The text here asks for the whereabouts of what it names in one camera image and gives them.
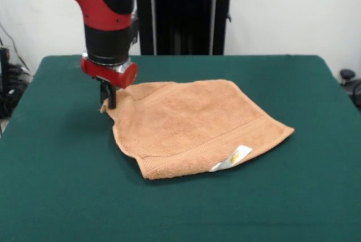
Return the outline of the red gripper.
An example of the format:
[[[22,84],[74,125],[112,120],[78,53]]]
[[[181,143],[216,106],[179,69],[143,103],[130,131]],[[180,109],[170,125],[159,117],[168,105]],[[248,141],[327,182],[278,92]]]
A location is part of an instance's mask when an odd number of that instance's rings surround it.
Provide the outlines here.
[[[116,88],[131,85],[137,77],[138,65],[128,59],[121,65],[99,65],[91,61],[87,53],[82,54],[81,68],[84,73],[100,80],[100,102],[108,98],[108,108],[116,108]]]

